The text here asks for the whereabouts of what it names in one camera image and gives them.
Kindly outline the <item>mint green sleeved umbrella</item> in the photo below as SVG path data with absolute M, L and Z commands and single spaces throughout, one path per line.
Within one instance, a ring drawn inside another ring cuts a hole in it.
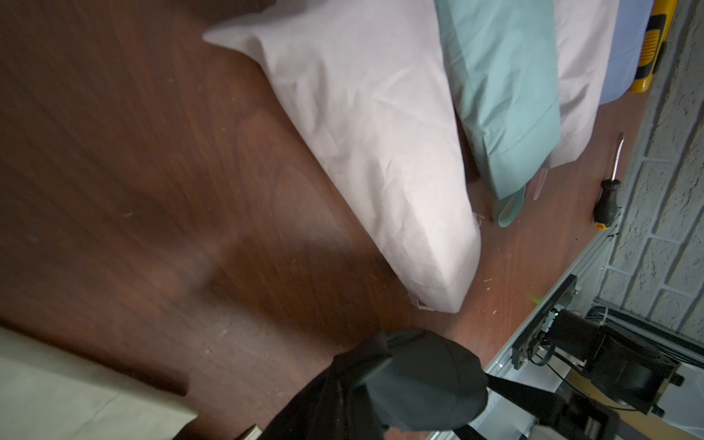
M 437 1 L 445 71 L 480 177 L 508 227 L 560 137 L 550 1 Z

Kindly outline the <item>aluminium mounting rail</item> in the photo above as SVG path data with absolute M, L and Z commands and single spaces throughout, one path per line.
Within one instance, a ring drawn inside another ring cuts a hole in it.
M 572 302 L 563 310 L 580 315 L 599 325 L 612 324 L 619 326 L 653 344 L 672 359 L 676 359 L 681 363 L 697 366 L 703 370 L 703 352 L 701 349 L 693 348 L 690 344 L 684 343 L 672 335 L 665 335 L 663 331 L 647 324 L 637 317 L 627 315 L 627 313 L 623 311 L 607 306 L 605 302 L 598 302 L 596 300 L 593 292 L 589 289 L 589 284 L 590 282 L 597 282 L 601 279 L 601 257 L 608 250 L 612 239 L 612 235 L 597 236 L 570 268 L 566 277 L 570 274 L 577 276 L 577 289 Z M 550 389 L 556 389 L 558 387 L 558 381 L 563 378 L 561 372 L 557 371 L 557 368 L 562 367 L 569 368 L 571 371 L 573 370 L 556 357 L 551 359 L 548 365 L 544 367 L 538 366 L 538 361 L 546 355 L 544 349 L 538 348 L 535 355 L 526 362 L 520 370 L 516 370 L 512 365 L 512 344 L 519 333 L 528 324 L 529 319 L 536 314 L 538 306 L 535 312 L 526 319 L 525 323 L 511 338 L 507 346 L 495 357 L 494 361 L 487 368 L 487 372 L 508 381 L 527 382 L 534 387 L 546 385 Z

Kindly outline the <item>yellow black screwdriver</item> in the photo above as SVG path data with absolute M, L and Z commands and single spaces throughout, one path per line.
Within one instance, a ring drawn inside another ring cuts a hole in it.
M 617 173 L 624 141 L 625 135 L 621 132 L 617 137 L 617 150 L 614 156 L 612 172 L 608 179 L 601 182 L 601 192 L 593 210 L 593 221 L 600 231 L 606 231 L 611 228 L 618 213 L 618 191 L 622 183 L 617 179 Z

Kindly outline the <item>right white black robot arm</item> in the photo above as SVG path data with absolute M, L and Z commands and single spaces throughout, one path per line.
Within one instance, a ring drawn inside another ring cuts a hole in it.
M 638 335 L 597 324 L 567 310 L 555 312 L 537 346 L 570 366 L 611 399 L 612 406 L 577 390 L 570 399 L 489 377 L 489 388 L 535 418 L 537 439 L 614 439 L 622 412 L 653 415 L 696 438 L 703 436 L 703 370 L 681 363 Z

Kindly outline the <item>black umbrella sleeve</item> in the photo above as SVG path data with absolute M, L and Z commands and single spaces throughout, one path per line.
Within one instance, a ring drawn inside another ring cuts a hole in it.
M 425 329 L 379 333 L 310 381 L 264 439 L 381 439 L 389 429 L 447 431 L 488 401 L 488 377 L 467 348 Z

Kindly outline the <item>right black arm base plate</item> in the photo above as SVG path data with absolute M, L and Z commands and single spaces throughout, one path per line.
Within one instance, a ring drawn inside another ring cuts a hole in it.
M 520 370 L 537 352 L 559 312 L 569 306 L 577 289 L 578 277 L 568 275 L 553 293 L 539 304 L 536 314 L 511 345 L 511 364 Z

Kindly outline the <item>yellow utility knife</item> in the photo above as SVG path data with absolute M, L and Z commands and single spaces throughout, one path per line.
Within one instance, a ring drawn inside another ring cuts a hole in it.
M 645 29 L 640 60 L 630 91 L 642 94 L 649 90 L 667 49 L 678 0 L 656 0 Z

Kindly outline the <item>lavender sleeved umbrella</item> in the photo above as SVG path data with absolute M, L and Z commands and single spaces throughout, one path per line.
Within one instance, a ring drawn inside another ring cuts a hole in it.
M 615 101 L 630 90 L 653 6 L 654 0 L 620 1 L 600 105 Z

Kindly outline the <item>cream umbrella sleeve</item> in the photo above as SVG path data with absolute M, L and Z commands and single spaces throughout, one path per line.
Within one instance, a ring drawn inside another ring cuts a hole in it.
M 1 331 L 4 439 L 172 439 L 197 416 L 177 394 Z

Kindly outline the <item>light pink sleeved umbrella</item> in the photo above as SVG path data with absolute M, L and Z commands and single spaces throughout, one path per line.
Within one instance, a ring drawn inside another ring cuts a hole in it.
M 561 139 L 527 187 L 536 200 L 550 169 L 590 143 L 610 59 L 618 1 L 555 1 Z

